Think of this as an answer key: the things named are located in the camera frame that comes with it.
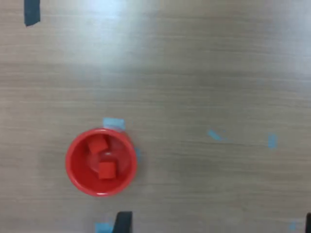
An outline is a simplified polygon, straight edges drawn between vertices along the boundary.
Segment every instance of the tape strip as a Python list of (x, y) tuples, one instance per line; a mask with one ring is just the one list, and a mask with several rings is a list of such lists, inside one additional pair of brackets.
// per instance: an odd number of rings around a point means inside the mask
[(26, 27), (40, 22), (40, 0), (24, 0), (24, 22)]
[(217, 140), (217, 141), (222, 141), (222, 137), (220, 137), (218, 134), (216, 134), (213, 130), (209, 130), (208, 131), (208, 135), (210, 137), (212, 137), (214, 140)]
[(136, 152), (137, 161), (140, 162), (140, 161), (141, 161), (140, 150), (139, 150), (138, 148), (135, 147), (135, 152)]
[(118, 118), (105, 117), (103, 119), (103, 126), (105, 128), (110, 128), (110, 129), (117, 128), (117, 129), (125, 130), (125, 120), (118, 119)]
[(268, 147), (270, 149), (277, 148), (277, 135), (276, 134), (274, 134), (274, 133), (268, 134)]
[(95, 233), (112, 233), (113, 226), (109, 223), (95, 223)]

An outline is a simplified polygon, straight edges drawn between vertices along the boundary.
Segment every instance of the red bowl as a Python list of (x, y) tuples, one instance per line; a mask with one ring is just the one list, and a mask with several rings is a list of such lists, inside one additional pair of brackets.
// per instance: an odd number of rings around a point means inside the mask
[[(133, 180), (136, 170), (137, 158), (130, 138), (125, 132), (112, 129), (98, 128), (82, 133), (66, 154), (66, 171), (71, 182), (92, 196), (121, 192)], [(101, 173), (106, 176), (107, 172), (108, 178), (103, 179)]]

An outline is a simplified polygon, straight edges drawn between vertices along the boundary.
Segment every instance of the wooden table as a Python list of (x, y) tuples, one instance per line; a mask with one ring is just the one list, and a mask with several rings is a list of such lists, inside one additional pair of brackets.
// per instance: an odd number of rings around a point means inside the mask
[[(303, 232), (311, 210), (311, 2), (0, 2), (0, 232)], [(73, 138), (126, 120), (142, 162), (111, 198), (67, 178)], [(214, 140), (213, 130), (224, 140)], [(268, 148), (268, 135), (277, 148)]]

